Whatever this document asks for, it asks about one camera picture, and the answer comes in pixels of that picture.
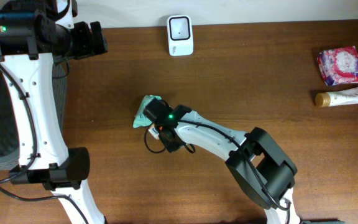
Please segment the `teal snack bag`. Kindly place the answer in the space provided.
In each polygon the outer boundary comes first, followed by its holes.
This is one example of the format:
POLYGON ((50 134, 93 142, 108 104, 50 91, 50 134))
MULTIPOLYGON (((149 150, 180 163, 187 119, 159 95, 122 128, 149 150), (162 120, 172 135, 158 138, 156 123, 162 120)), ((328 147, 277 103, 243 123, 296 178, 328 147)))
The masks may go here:
POLYGON ((149 120, 144 114, 145 107, 153 100, 158 99, 161 100, 161 96, 155 96, 155 95, 145 95, 140 103, 139 109, 135 115, 135 119, 133 122, 133 128, 139 128, 139 127, 147 127, 152 124, 151 120, 149 120))

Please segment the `purple tissue pack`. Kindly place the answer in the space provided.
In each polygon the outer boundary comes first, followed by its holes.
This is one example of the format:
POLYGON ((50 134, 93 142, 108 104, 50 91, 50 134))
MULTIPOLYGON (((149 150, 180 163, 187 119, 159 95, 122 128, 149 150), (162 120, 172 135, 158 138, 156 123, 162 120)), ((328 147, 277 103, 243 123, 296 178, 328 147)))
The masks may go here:
POLYGON ((358 83, 358 52, 355 46, 324 50, 317 57, 326 86, 358 83))

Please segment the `white cream tube gold cap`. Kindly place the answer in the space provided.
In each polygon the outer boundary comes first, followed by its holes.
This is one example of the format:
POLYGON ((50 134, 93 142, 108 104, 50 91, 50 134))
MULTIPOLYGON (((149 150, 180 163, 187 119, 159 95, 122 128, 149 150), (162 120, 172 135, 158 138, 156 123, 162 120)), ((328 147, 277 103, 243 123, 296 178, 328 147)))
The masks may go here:
POLYGON ((319 107, 358 105, 358 87, 318 93, 314 98, 314 103, 319 107))

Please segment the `orange tissue packet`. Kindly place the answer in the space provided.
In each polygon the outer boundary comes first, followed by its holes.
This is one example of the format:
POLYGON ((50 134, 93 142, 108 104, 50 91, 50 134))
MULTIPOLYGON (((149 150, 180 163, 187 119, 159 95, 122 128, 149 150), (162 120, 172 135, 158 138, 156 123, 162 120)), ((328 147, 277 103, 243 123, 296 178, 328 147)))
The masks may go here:
POLYGON ((148 128, 148 132, 155 138, 156 140, 160 139, 160 133, 154 124, 151 124, 148 128))

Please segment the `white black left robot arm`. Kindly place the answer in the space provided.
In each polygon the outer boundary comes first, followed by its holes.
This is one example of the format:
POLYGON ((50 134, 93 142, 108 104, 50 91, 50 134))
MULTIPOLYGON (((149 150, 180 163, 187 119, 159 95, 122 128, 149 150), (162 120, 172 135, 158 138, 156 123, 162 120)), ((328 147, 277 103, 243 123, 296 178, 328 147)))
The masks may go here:
POLYGON ((88 185, 90 155, 70 149, 58 123, 53 66, 107 52, 99 22, 74 22, 76 1, 9 1, 0 9, 0 71, 19 136, 12 184, 42 184, 72 223, 105 223, 88 185))

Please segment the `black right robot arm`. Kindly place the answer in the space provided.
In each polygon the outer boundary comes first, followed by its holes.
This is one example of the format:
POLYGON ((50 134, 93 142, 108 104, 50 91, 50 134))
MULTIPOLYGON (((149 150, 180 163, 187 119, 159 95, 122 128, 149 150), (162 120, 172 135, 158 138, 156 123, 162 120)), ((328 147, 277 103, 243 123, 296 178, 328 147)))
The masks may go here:
POLYGON ((221 158, 241 190, 264 209, 268 223, 300 223, 293 204, 298 169, 273 138, 260 128, 225 128, 179 105, 159 101, 145 112, 168 152, 199 146, 221 158))

